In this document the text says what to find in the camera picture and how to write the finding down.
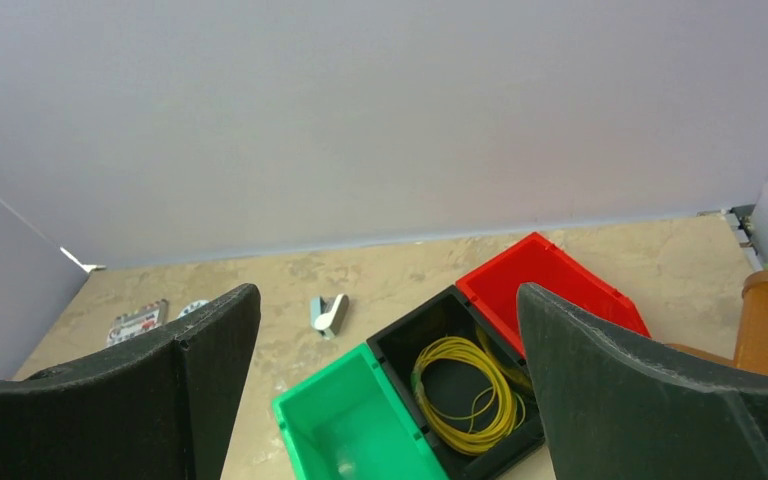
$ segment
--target green bin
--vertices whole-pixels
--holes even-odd
[[[299,479],[448,478],[365,344],[272,408]]]

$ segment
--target beige tile floor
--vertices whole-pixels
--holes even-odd
[[[752,269],[722,218],[544,234],[629,296],[656,340],[732,353],[741,285]],[[174,318],[193,300],[254,283],[263,297],[263,319],[223,478],[293,478],[272,399],[522,236],[95,272],[16,378],[102,349],[113,319],[140,305],[166,298]],[[352,298],[349,316],[340,336],[324,341],[309,327],[309,301],[340,292]],[[554,479],[548,450],[540,449],[503,478]]]

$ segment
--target white disc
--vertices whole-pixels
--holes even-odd
[[[184,307],[184,309],[181,310],[181,313],[178,314],[178,318],[181,318],[184,315],[188,315],[192,312],[195,312],[196,310],[207,305],[208,303],[210,303],[210,300],[196,300],[195,302],[192,302],[186,307]]]

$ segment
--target plastic storage box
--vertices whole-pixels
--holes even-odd
[[[517,378],[508,383],[526,400],[526,418],[522,425],[478,457],[463,455],[445,444],[428,426],[411,391],[410,374],[420,351],[447,335],[465,337],[484,347],[508,376]],[[525,386],[530,383],[525,360],[454,286],[381,330],[367,343],[450,478],[496,478],[543,443],[543,425],[537,404],[533,393]],[[429,365],[423,372],[422,381],[431,403],[452,416],[471,413],[473,399],[490,385],[475,367],[446,360]],[[479,417],[478,428],[483,428],[495,414],[496,409],[492,408]],[[453,423],[461,430],[465,430],[467,424],[466,421]]]
[[[555,244],[532,233],[455,284],[520,354],[516,294],[534,282],[609,322],[651,338],[628,297],[578,264]]]
[[[272,403],[299,479],[445,479],[380,364],[360,345]]]

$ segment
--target stapler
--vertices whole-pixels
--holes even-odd
[[[346,311],[349,309],[349,296],[341,293],[332,302],[322,297],[313,297],[310,301],[310,326],[326,340],[331,340],[340,332]]]

